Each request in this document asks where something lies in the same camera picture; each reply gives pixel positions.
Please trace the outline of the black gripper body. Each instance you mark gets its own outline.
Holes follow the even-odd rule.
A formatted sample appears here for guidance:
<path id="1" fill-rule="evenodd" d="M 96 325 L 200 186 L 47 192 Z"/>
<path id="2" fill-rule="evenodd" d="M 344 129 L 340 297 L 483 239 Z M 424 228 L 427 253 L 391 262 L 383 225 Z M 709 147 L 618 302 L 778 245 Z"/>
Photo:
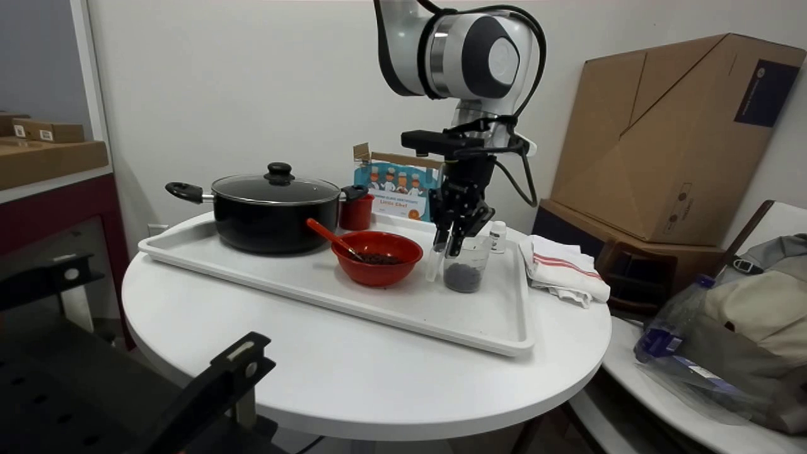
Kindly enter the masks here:
<path id="1" fill-rule="evenodd" d="M 489 145 L 483 131 L 503 126 L 507 138 Z M 512 131 L 512 119 L 479 119 L 445 131 L 405 131 L 401 145 L 419 157 L 439 153 L 445 158 L 441 192 L 455 200 L 458 214 L 461 205 L 488 203 L 485 192 L 501 153 L 530 152 L 530 141 Z"/>

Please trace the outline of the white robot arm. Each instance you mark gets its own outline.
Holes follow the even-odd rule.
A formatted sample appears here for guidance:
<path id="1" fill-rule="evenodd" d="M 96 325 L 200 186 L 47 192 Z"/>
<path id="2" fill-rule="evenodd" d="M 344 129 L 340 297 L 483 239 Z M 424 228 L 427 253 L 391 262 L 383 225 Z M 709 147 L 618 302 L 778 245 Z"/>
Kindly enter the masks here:
<path id="1" fill-rule="evenodd" d="M 390 88 L 400 95 L 458 98 L 450 129 L 401 133 L 401 145 L 419 157 L 445 158 L 430 213 L 435 250 L 458 257 L 465 239 L 496 218 L 485 189 L 498 157 L 530 153 L 517 122 L 545 73 L 545 30 L 517 5 L 455 11 L 432 0 L 374 0 L 374 16 Z"/>

